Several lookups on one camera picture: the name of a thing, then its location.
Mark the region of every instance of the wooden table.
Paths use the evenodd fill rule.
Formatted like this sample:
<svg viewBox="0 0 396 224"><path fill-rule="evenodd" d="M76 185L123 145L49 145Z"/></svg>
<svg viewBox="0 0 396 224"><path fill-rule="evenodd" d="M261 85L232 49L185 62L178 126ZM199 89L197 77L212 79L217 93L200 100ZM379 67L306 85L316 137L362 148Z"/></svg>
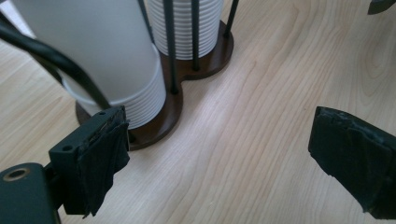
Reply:
<svg viewBox="0 0 396 224"><path fill-rule="evenodd" d="M307 151L317 105L396 134L396 8L368 16L368 6L241 0L230 64L183 83L178 125L130 153L96 217L61 208L63 222L395 223L363 214ZM46 164L48 150L78 126L75 102L2 41L0 68L0 169Z"/></svg>

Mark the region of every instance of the metal screw hole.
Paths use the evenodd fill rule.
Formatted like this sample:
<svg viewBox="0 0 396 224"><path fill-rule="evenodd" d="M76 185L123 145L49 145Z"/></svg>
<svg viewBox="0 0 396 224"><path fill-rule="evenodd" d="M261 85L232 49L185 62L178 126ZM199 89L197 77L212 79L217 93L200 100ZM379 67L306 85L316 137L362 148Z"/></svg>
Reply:
<svg viewBox="0 0 396 224"><path fill-rule="evenodd" d="M3 177L3 179L4 179L4 181L12 182L12 181L16 181L16 180L26 177L29 173L30 173L29 169L19 168L19 169L13 170L13 171L9 172L8 174L6 174Z"/></svg>

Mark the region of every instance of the metal rod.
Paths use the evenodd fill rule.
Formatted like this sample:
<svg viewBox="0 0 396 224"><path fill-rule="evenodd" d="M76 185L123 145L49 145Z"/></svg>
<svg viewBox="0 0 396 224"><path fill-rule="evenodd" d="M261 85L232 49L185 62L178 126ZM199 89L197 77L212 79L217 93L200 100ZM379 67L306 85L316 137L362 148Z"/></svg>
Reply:
<svg viewBox="0 0 396 224"><path fill-rule="evenodd" d="M163 0L165 14L166 40L168 42L169 69L171 72L171 92L178 94L177 69L176 69L176 44L175 44L175 22L172 0Z"/></svg>
<svg viewBox="0 0 396 224"><path fill-rule="evenodd" d="M144 0L138 0L138 2L139 2L140 10L142 11L143 18L145 20L146 26L148 28L149 37L151 38L151 42L154 43L154 37L152 35L151 26L149 25L149 16L148 16L148 12L146 10L145 1Z"/></svg>
<svg viewBox="0 0 396 224"><path fill-rule="evenodd" d="M230 16L228 17L227 26L224 31L224 38L228 38L231 33L231 28L233 27L233 18L235 18L236 9L238 8L239 0L233 0L233 4L231 5Z"/></svg>
<svg viewBox="0 0 396 224"><path fill-rule="evenodd" d="M192 20L192 69L198 71L199 67L199 1L191 0Z"/></svg>

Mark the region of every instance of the dark wooden base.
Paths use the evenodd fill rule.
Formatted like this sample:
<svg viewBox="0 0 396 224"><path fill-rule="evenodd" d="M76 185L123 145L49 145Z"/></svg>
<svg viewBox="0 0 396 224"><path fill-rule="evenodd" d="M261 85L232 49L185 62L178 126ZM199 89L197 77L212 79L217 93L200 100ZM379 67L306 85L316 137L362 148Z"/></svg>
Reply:
<svg viewBox="0 0 396 224"><path fill-rule="evenodd" d="M168 57L161 54L163 78L167 92L165 103L163 109L153 120L139 128L128 131L134 137L130 139L130 150L138 150L160 141L177 125L183 108L182 81L213 76L231 60L233 54L233 36L230 35L228 38L224 38L224 31L225 24L221 21L218 43L209 54L200 58L200 70L194 71L192 69L192 60L177 60L178 94L172 94L170 92L171 77ZM91 117L79 104L76 104L76 114L80 124Z"/></svg>

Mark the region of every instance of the stacked paper cup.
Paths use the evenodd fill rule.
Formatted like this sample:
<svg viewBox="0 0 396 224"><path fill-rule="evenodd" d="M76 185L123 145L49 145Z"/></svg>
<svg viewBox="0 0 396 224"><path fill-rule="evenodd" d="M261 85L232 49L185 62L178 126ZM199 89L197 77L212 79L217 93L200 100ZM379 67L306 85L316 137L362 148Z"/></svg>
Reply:
<svg viewBox="0 0 396 224"><path fill-rule="evenodd" d="M173 4L176 56L179 60L191 60L191 0L174 0ZM199 4L199 57L203 57L217 44L223 0L199 0ZM167 55L168 47L163 0L148 0L148 14L152 25L155 44L160 52Z"/></svg>
<svg viewBox="0 0 396 224"><path fill-rule="evenodd" d="M111 105L125 105L129 129L162 109L165 86L137 1L12 0L38 40L84 69ZM67 91L91 115L101 108L73 79Z"/></svg>

